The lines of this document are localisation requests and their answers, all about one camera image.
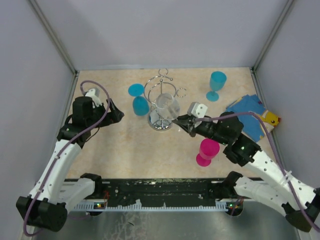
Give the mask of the clear wine glass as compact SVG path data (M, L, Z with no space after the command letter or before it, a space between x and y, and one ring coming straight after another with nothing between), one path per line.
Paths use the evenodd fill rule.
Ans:
M155 111L165 120L175 120L180 115L180 105L170 93L162 93L155 100Z

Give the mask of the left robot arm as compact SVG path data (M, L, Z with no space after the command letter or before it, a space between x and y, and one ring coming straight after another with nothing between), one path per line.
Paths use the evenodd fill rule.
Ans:
M84 173L75 185L65 192L61 190L72 163L92 136L91 131L119 123L124 117L112 99L106 103L93 96L74 100L73 112L58 132L52 156L40 179L28 196L20 196L16 202L24 227L58 232L78 203L103 195L102 177L93 173Z

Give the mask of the pink wine glass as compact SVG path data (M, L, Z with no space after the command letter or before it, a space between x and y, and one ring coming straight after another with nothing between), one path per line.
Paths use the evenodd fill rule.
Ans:
M199 146L196 162L201 167L207 167L220 152L220 144L212 139L204 139Z

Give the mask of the blue wine glass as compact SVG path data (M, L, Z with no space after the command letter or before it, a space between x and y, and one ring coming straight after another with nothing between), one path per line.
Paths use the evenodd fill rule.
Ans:
M128 94L134 97L132 101L133 112L137 116L145 116L149 113L150 107L148 101L143 96L145 88L140 83L134 83L128 88Z
M219 100L218 91L220 91L227 81L227 76L222 71L214 71L210 75L209 87L210 91L206 94L207 100L216 102Z

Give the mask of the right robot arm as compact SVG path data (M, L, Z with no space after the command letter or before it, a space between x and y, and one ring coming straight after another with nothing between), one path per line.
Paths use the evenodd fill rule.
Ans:
M272 137L268 136L276 160L242 133L244 125L239 120L242 113L224 112L219 117L179 116L173 123L191 137L201 135L225 146L224 155L234 164L257 174L265 185L254 183L237 172L225 179L223 192L229 198L237 195L260 202L277 212L295 228L303 232L319 231L315 221L320 214L320 190L295 178L284 169Z

